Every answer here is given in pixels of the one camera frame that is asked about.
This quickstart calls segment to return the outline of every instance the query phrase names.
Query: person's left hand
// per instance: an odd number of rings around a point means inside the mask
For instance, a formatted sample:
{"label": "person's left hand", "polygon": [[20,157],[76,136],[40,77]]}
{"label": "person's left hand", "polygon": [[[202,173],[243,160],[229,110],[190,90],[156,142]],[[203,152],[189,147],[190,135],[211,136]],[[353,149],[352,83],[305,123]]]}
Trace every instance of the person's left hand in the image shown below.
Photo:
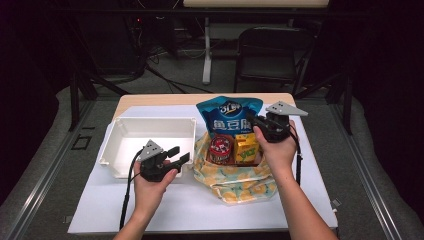
{"label": "person's left hand", "polygon": [[161,182],[149,182],[140,176],[141,163],[136,161],[134,163],[134,192],[135,192],[135,208],[134,214],[141,214],[140,216],[153,217],[156,209],[162,201],[163,194],[166,187],[174,180],[178,173],[177,169],[169,171]]}

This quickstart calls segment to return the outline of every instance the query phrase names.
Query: yellow box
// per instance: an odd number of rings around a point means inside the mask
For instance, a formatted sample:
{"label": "yellow box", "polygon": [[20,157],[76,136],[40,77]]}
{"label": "yellow box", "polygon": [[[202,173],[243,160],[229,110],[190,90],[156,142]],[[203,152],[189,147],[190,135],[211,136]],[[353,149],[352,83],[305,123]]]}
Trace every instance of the yellow box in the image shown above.
{"label": "yellow box", "polygon": [[234,141],[234,161],[236,164],[251,164],[256,159],[259,143],[254,133],[238,134]]}

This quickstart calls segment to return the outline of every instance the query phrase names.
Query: blue snack bag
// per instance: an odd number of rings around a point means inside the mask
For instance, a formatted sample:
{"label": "blue snack bag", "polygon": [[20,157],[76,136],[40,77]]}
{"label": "blue snack bag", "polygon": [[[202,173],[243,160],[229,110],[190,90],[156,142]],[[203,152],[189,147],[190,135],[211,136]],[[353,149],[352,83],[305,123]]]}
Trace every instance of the blue snack bag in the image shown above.
{"label": "blue snack bag", "polygon": [[252,126],[246,119],[247,114],[257,116],[263,101],[258,98],[230,98],[219,96],[196,104],[205,120],[211,137],[214,134],[231,135],[251,133]]}

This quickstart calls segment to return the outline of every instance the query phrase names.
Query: white tray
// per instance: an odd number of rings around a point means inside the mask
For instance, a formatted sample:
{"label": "white tray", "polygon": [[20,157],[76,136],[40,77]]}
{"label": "white tray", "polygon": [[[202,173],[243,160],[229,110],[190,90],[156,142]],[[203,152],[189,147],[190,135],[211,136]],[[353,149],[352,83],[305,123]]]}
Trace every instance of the white tray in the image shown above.
{"label": "white tray", "polygon": [[190,152],[193,163],[196,118],[119,117],[112,123],[99,163],[107,166],[115,178],[128,178],[135,154],[151,139],[164,151],[179,146],[180,153],[171,162]]}

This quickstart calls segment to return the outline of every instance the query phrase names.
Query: black chair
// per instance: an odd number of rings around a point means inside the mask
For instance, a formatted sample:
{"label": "black chair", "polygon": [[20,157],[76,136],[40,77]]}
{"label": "black chair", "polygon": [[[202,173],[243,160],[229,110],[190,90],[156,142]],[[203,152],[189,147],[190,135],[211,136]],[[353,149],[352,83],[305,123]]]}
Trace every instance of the black chair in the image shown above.
{"label": "black chair", "polygon": [[239,81],[293,84],[292,95],[301,86],[301,75],[314,45],[314,36],[299,28],[255,27],[242,32],[233,92]]}

